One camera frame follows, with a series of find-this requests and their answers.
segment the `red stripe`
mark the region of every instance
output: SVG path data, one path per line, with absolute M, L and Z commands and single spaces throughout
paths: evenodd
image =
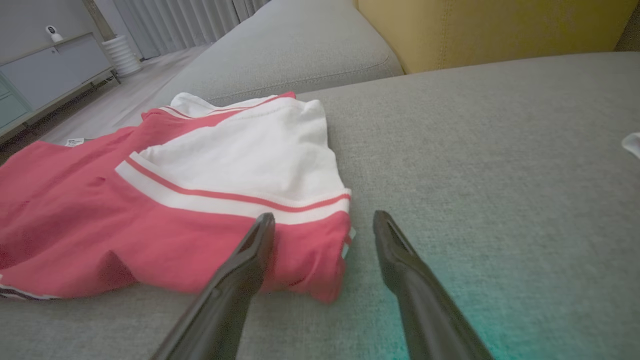
M 316 202 L 314 204 L 311 205 L 307 205 L 307 206 L 302 206 L 299 208 L 295 208 L 293 206 L 286 206 L 286 205 L 282 205 L 282 204 L 278 204 L 277 202 L 273 202 L 273 201 L 269 201 L 266 199 L 261 199 L 259 197 L 252 197 L 252 196 L 246 196 L 246 195 L 238 195 L 238 194 L 234 194 L 234 193 L 223 193 L 223 192 L 210 192 L 207 190 L 192 190 L 192 189 L 185 189 L 185 188 L 181 188 L 179 186 L 177 186 L 176 184 L 171 183 L 170 181 L 167 181 L 166 179 L 163 179 L 162 177 L 158 176 L 157 174 L 153 173 L 152 171 L 150 171 L 149 169 L 143 167 L 142 165 L 140 165 L 139 163 L 135 162 L 133 159 L 131 158 L 126 158 L 125 161 L 131 165 L 133 168 L 135 168 L 138 172 L 142 173 L 144 176 L 147 176 L 149 178 L 151 178 L 152 180 L 154 180 L 155 182 L 177 192 L 177 193 L 181 193 L 184 195 L 197 195 L 197 196 L 203 196 L 203 197 L 211 197 L 211 198 L 215 198 L 215 199 L 225 199 L 225 200 L 236 200 L 236 201 L 241 201 L 241 202 L 251 202 L 254 204 L 260 204 L 260 205 L 264 205 L 264 206 L 268 206 L 270 208 L 273 209 L 277 209 L 277 210 L 282 210 L 282 211 L 288 211 L 290 213 L 299 213 L 302 211 L 306 211 L 306 210 L 311 210 L 311 209 L 316 209 L 316 208 L 322 208 L 323 206 L 327 206 L 327 205 L 331 205 L 331 204 L 335 204 L 336 202 L 342 200 L 342 199 L 351 199 L 351 196 L 349 194 L 342 194 L 339 196 L 336 196 L 332 199 L 328 199 L 328 200 L 323 200 L 323 201 L 319 201 Z
M 282 94 L 282 95 L 278 95 L 278 96 L 276 96 L 276 97 L 272 97 L 272 98 L 270 98 L 270 99 L 267 99 L 267 100 L 265 100 L 265 101 L 262 101 L 262 102 L 261 102 L 260 104 L 258 104 L 258 105 L 253 105 L 253 106 L 240 106 L 240 107 L 237 107 L 237 108 L 228 108 L 228 109 L 219 109 L 219 110 L 214 110 L 214 111 L 212 111 L 212 112 L 210 112 L 210 113 L 208 113 L 208 114 L 206 114 L 206 115 L 204 115 L 204 116 L 202 116 L 202 117 L 207 117 L 207 116 L 209 116 L 209 115 L 215 115 L 215 114 L 216 114 L 216 111 L 231 111 L 231 110 L 247 110 L 247 109 L 252 109 L 252 108 L 256 108 L 256 107 L 258 107 L 258 106 L 260 106 L 260 105 L 266 104 L 267 102 L 274 101 L 275 99 L 282 99 L 282 98 L 284 98 L 284 97 L 292 97 L 292 98 L 294 98 L 294 99 L 295 99 L 295 98 L 296 98 L 296 94 L 294 94 L 294 92 L 291 92 L 291 91 L 290 91 L 290 92 L 284 93 L 284 94 Z M 188 117 L 189 119 L 198 119 L 198 118 L 195 118 L 195 117 L 190 117 L 189 115 L 185 115 L 185 114 L 183 114 L 183 113 L 179 112 L 178 110 L 176 110 L 175 108 L 172 108 L 171 106 L 164 106 L 164 107 L 165 107 L 165 108 L 169 108 L 169 109 L 171 109 L 171 110 L 173 110 L 173 111 L 177 112 L 179 115 L 182 115 L 182 116 L 184 116 L 184 117 Z

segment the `gray curtain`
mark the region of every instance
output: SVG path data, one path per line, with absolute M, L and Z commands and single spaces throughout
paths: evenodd
M 114 0 L 145 58 L 211 44 L 269 0 Z

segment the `red and white shirt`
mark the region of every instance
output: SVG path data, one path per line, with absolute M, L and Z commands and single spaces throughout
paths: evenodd
M 189 94 L 138 127 L 0 167 L 0 296 L 85 297 L 136 281 L 199 292 L 255 218 L 276 238 L 263 290 L 335 300 L 350 190 L 319 101 L 218 108 Z

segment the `yellow cushion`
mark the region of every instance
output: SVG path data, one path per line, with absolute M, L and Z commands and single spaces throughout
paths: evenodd
M 407 73 L 612 51 L 637 0 L 358 0 Z

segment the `gray cushion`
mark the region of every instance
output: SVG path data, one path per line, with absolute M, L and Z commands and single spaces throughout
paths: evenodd
M 340 299 L 261 295 L 239 359 L 405 359 L 371 230 L 389 211 L 497 359 L 640 353 L 640 53 L 441 70 L 302 94 L 324 104 L 358 234 Z M 187 306 L 146 286 L 3 302 L 7 358 L 143 359 Z
M 179 92 L 224 106 L 401 74 L 350 0 L 272 0 L 167 83 L 152 106 Z

